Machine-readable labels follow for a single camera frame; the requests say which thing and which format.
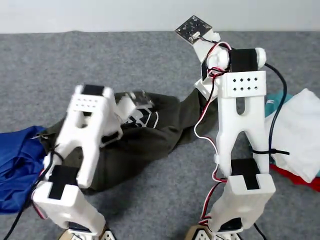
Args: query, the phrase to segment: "red white wire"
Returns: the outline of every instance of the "red white wire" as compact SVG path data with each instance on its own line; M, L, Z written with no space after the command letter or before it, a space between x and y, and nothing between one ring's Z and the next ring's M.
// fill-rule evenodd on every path
M39 216L41 219L45 220L45 219L48 218L48 216L47 216L44 212L42 212L42 211L37 207L37 205L34 203L34 201L33 201L34 194L35 194L35 190L33 191L32 195L31 195L32 206L33 206L35 212L38 214L38 216Z
M215 151L215 154L218 155L218 149L216 147L216 144L215 142L212 140L212 138L208 137L208 136L200 136L198 133L197 133L197 127L198 125L201 123L201 121L204 119L204 116L206 115L206 112L209 108L209 105L210 105L211 101L209 101L205 106L204 106L204 109L201 113L201 116L198 120L198 122L194 125L194 128L193 128L193 131L194 131L194 134L197 136L197 138L199 139L205 139L207 141L209 141L211 143L211 145L213 146L214 148L214 151Z

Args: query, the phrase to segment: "wire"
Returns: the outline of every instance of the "wire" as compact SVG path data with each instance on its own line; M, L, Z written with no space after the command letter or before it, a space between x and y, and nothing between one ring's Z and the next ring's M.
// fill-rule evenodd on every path
M267 237L263 234L263 232L260 230L260 228L257 226L256 223L254 223L253 226L254 226L255 229L258 231L258 233L261 235L261 237L263 238L263 240L268 240Z
M219 239L225 240L223 237L219 236L219 235L215 235L216 237L218 237Z
M18 221L20 220L20 217L22 215L22 213L24 212L24 210L29 206L31 200L31 196L33 194L33 191L36 189L37 185L45 178L47 172L49 171L49 169L51 168L52 164L53 164L53 160L54 160L54 154L56 154L59 158L62 156L57 153L55 150L51 150L51 154L50 154L50 163L48 165L48 167L41 173L41 175L39 176L39 178L35 181L35 183L32 185L31 189L29 190L27 197L24 201L23 206L21 207L19 213L17 214L10 230L8 231L8 233L5 235L5 237L3 238L3 240L8 240L10 235L12 234L12 232L14 231L15 227L17 226Z
M83 240L80 235L76 235L75 233L72 233L73 236L75 236L77 239Z
M201 219L210 219L211 217L210 216L207 216L206 217L206 213L207 213L207 209L208 209L208 205L209 205L209 201L210 201L210 198L212 196L212 194L214 193L215 189L219 186L219 184L221 184L222 182L218 182L216 185L214 185L210 191L208 192L205 200L204 200L204 204L203 204L203 208L202 208L202 212L201 212Z
M271 69L280 78L280 80L282 82L282 85L283 85L283 95L282 95L282 98L280 100L279 106L276 109L275 114L273 116L273 119L272 119L272 122L271 122L271 125L270 125L270 131L269 131L269 138L268 138L269 158L271 158L272 137L273 137L273 134L274 134L274 128L275 128L276 120L278 118L280 110L281 110L282 106L284 105L286 97L287 97L287 83L286 83L285 78L282 76L282 74L279 72L278 69L276 69L274 66L272 66L272 65L270 65L268 63L265 63L265 66L267 68Z
M213 95L213 93L214 93L214 83L213 83L213 82L214 82L214 79L212 80L212 89L211 89L209 98L208 98L208 100L206 101L206 104L205 104L205 106L204 106L204 109L203 109L203 111L202 111L202 113L201 113L201 115L200 115L200 118L199 118L198 122L194 125L193 131L194 131L194 134L197 136L197 138L199 138L199 139L205 139L205 140L209 141L209 142L211 143L211 145L213 146L213 148L214 148L215 154L218 155L218 149L217 149L217 147L216 147L215 142L212 140L212 138L210 138L210 137L208 137L208 136L199 136L198 133L197 133L197 127L198 127L198 125L201 123L201 121L204 119L204 116L206 115L206 112L207 112L207 110L208 110L208 108L209 108L209 105L210 105L210 103L211 103L211 98L212 98L212 95Z
M244 239L242 238L242 236L240 236L239 233L237 233L236 235L238 236L238 238L239 238L240 240L244 240Z

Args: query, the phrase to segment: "black cable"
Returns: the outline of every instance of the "black cable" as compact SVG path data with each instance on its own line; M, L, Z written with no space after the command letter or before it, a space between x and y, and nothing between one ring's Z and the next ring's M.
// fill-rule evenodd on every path
M238 236L238 238L239 238L240 240L244 240L244 239L242 238L242 236L240 236L239 233L237 233L236 235Z
M276 69L274 66L272 66L272 65L270 65L268 63L265 63L265 66L267 68L271 69L272 71L274 71L274 73L280 78L280 80L282 82L282 85L283 85L283 96L281 98L281 101L279 103L278 108L275 111L275 114L273 116L273 119L272 119L272 122L271 122L271 125L270 125L270 131L269 131L269 139L268 139L268 143L269 143L269 158L271 158L272 136L274 134L274 128L275 128L277 117L278 117L278 115L280 113L280 110L281 110L282 106L284 105L286 97L287 97L287 83L286 83L285 78L278 71L278 69Z
M77 239L83 240L83 239L80 237L80 235L76 235L75 233L72 233L72 234L73 234L73 236L75 236Z
M18 221L20 220L20 217L22 215L22 213L24 212L24 210L30 205L32 199L32 193L33 191L36 189L37 185L45 178L46 174L48 173L49 169L51 168L53 161L54 161L54 154L56 154L59 158L61 158L61 161L63 161L62 156L56 152L54 149L51 150L51 155L50 155L50 162L48 167L43 171L43 173L38 177L38 179L35 181L35 183L32 185L31 189L29 190L27 197L24 201L24 204L21 208L21 210L19 211L19 213L17 214L10 230L8 231L8 233L5 235L5 237L3 238L3 240L8 240L10 235L12 234L12 232L14 231L15 227L17 226Z
M219 235L215 235L216 237L218 237L219 239L222 239L222 240L224 240L224 238L223 237L221 237L221 236L219 236Z
M255 229L258 231L258 233L261 235L261 237L263 238L263 240L268 240L267 237L263 234L263 232L259 229L259 227L257 226L257 224L253 224L253 226L255 227Z

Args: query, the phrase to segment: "blue cloth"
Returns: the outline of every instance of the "blue cloth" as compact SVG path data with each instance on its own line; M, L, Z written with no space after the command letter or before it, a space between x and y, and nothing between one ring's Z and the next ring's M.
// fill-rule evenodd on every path
M279 91L278 93L268 94L266 96L266 104L264 107L264 116L265 117L268 117L275 110L277 110L283 94L284 94L283 91ZM286 103L292 97L293 97L293 95L287 94L284 102ZM275 161L272 159L272 160L270 160L270 163L275 164Z
M31 126L0 133L1 215L19 212L43 169L45 149L38 139L31 139L43 130L41 126Z

